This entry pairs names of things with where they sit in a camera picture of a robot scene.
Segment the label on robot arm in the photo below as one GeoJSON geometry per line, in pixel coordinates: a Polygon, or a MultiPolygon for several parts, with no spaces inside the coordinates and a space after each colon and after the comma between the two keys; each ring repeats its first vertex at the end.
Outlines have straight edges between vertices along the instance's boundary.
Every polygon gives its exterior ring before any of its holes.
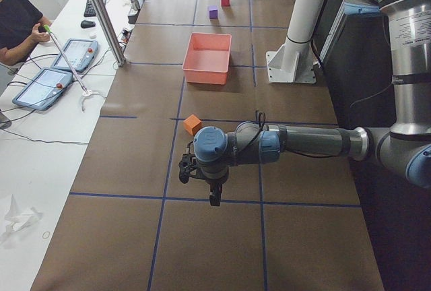
{"type": "Polygon", "coordinates": [[[389,21],[391,51],[431,42],[431,10],[389,21]]]}

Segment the person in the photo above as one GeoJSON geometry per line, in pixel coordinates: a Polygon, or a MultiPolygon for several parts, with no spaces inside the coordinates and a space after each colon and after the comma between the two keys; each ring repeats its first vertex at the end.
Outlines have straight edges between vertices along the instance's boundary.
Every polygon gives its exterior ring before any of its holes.
{"type": "Polygon", "coordinates": [[[39,42],[49,41],[40,29],[45,24],[51,21],[29,0],[0,0],[0,62],[23,62],[39,42]]]}

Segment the brown table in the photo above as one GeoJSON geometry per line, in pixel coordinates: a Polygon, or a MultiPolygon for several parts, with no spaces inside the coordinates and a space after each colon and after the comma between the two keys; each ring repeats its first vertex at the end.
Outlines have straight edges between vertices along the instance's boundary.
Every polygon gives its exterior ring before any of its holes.
{"type": "Polygon", "coordinates": [[[221,207],[178,180],[190,114],[336,126],[328,89],[270,84],[294,0],[146,0],[32,290],[382,290],[346,159],[230,169],[221,207]],[[218,20],[207,6],[218,5],[218,20]],[[228,83],[188,84],[192,32],[232,35],[228,83]]]}

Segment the white table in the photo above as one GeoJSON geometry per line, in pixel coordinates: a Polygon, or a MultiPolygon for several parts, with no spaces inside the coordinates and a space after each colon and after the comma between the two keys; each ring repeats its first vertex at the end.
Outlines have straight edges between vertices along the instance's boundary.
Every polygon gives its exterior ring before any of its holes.
{"type": "MultiPolygon", "coordinates": [[[[83,17],[85,4],[86,0],[69,0],[51,29],[63,44],[68,38],[89,38],[90,33],[95,32],[95,39],[99,42],[99,51],[94,59],[96,62],[109,46],[97,18],[83,17]],[[83,19],[94,20],[96,27],[81,29],[83,19]]],[[[107,0],[106,8],[117,34],[123,28],[131,28],[127,23],[130,4],[125,0],[107,0]]],[[[53,43],[38,45],[32,57],[48,53],[58,53],[53,43]]],[[[53,60],[54,58],[36,59],[36,62],[41,67],[48,67],[53,60]]],[[[108,52],[103,63],[84,77],[84,84],[89,89],[107,95],[116,69],[115,59],[108,52]]],[[[38,70],[36,64],[26,63],[14,80],[27,82],[25,77],[33,78],[38,70]]],[[[12,86],[6,89],[0,96],[1,110],[16,107],[11,101],[21,89],[12,86]]],[[[88,143],[104,99],[92,96],[86,100],[86,110],[82,112],[79,105],[81,93],[79,84],[75,82],[50,109],[36,111],[14,121],[7,130],[32,139],[88,143]]],[[[27,113],[29,110],[16,109],[5,112],[5,115],[9,119],[16,119],[27,113]]],[[[43,213],[41,221],[14,233],[0,245],[2,290],[30,289],[86,147],[85,144],[33,142],[0,131],[0,199],[13,194],[20,208],[35,207],[43,213]]]]}

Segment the purple cube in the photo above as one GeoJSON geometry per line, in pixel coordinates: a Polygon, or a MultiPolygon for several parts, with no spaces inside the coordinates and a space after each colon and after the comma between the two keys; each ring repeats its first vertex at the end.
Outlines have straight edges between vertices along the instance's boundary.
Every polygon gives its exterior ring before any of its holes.
{"type": "Polygon", "coordinates": [[[218,18],[217,6],[208,6],[209,18],[211,20],[218,18]]]}

